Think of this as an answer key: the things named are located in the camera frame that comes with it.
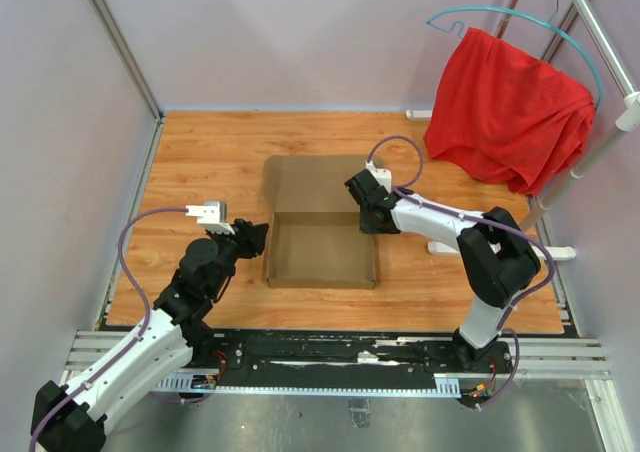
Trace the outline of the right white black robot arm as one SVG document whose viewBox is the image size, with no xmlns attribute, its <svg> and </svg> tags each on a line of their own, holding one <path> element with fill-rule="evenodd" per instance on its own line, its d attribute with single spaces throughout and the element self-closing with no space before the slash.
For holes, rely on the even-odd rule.
<svg viewBox="0 0 640 452">
<path fill-rule="evenodd" d="M 530 241 L 505 209 L 470 212 L 391 188 L 370 169 L 345 182 L 359 207 L 360 231 L 369 235 L 410 233 L 458 252 L 474 293 L 453 334 L 453 359 L 466 372 L 486 364 L 508 307 L 541 270 Z"/>
</svg>

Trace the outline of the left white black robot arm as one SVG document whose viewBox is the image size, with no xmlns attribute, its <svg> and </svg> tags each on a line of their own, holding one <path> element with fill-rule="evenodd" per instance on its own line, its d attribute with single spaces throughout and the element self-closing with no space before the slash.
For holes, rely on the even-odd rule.
<svg viewBox="0 0 640 452">
<path fill-rule="evenodd" d="M 99 451 L 120 420 L 177 369 L 200 368 L 214 355 L 204 317 L 218 303 L 241 259 L 263 254 L 269 226 L 236 219 L 192 241 L 144 316 L 98 361 L 64 385 L 37 392 L 29 448 Z"/>
</svg>

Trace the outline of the brown cardboard box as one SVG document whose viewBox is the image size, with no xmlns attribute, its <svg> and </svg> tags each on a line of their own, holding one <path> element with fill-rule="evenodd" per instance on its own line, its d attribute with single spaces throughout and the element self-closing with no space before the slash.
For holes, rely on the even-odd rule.
<svg viewBox="0 0 640 452">
<path fill-rule="evenodd" d="M 264 163 L 272 212 L 266 250 L 270 288 L 372 289 L 376 239 L 359 229 L 359 207 L 344 182 L 364 155 L 274 155 Z"/>
</svg>

